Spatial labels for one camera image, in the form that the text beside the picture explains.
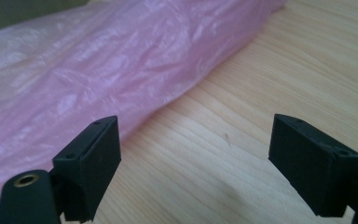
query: wood grain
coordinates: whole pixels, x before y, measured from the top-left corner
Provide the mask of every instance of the wood grain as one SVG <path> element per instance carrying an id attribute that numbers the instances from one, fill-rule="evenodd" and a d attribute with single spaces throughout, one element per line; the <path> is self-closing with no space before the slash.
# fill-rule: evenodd
<path id="1" fill-rule="evenodd" d="M 94 222 L 351 223 L 316 217 L 268 161 L 275 113 L 358 151 L 358 1 L 289 1 L 122 144 Z"/>

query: pink plastic sheet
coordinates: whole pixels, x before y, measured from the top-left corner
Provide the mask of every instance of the pink plastic sheet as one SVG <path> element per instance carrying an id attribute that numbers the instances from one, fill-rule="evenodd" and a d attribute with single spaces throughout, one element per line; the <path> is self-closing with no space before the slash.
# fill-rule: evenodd
<path id="1" fill-rule="evenodd" d="M 90 122 L 121 139 L 242 48 L 284 0 L 126 0 L 0 30 L 0 189 Z"/>

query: screw hole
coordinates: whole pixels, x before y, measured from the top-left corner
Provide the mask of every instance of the screw hole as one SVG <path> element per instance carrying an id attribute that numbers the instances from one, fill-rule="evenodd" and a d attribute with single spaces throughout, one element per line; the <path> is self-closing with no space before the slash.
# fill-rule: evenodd
<path id="1" fill-rule="evenodd" d="M 348 156 L 350 154 L 348 151 L 345 151 L 345 150 L 342 150 L 342 149 L 339 150 L 338 153 L 341 154 L 341 155 L 344 155 L 344 156 Z"/>
<path id="2" fill-rule="evenodd" d="M 32 185 L 39 179 L 39 175 L 23 175 L 14 182 L 14 187 L 23 188 Z"/>

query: light wood tabletop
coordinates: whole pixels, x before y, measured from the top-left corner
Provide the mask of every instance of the light wood tabletop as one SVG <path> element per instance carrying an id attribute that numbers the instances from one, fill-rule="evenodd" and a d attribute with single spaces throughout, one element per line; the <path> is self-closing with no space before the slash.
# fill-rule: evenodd
<path id="1" fill-rule="evenodd" d="M 94 222 L 351 223 L 316 217 L 268 160 L 276 113 L 358 151 L 358 1 L 289 0 L 122 143 Z"/>

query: small hole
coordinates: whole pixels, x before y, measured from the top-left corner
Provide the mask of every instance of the small hole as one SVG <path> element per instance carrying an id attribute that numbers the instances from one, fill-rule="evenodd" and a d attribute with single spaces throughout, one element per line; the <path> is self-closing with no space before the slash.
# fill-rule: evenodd
<path id="1" fill-rule="evenodd" d="M 345 150 L 342 150 L 342 149 L 339 150 L 338 153 L 341 154 L 341 155 L 344 155 L 344 156 L 348 156 L 350 154 L 348 151 L 345 151 Z"/>
<path id="2" fill-rule="evenodd" d="M 17 188 L 23 188 L 32 185 L 39 179 L 38 175 L 23 175 L 14 182 L 14 186 Z"/>
<path id="3" fill-rule="evenodd" d="M 328 149 L 333 149 L 330 145 L 328 145 L 328 144 L 325 144 L 324 142 L 318 142 L 319 143 L 319 145 L 321 145 L 322 147 L 325 147 L 325 148 L 328 148 Z"/>
<path id="4" fill-rule="evenodd" d="M 340 147 L 334 147 L 334 149 L 337 151 L 338 154 L 341 154 L 343 156 L 348 156 L 348 155 L 351 154 L 348 150 L 345 150 L 345 149 L 340 148 Z"/>
<path id="5" fill-rule="evenodd" d="M 72 159 L 72 158 L 74 158 L 75 156 L 76 156 L 75 153 L 70 153 L 70 154 L 66 155 L 65 157 L 66 157 L 66 159 Z"/>

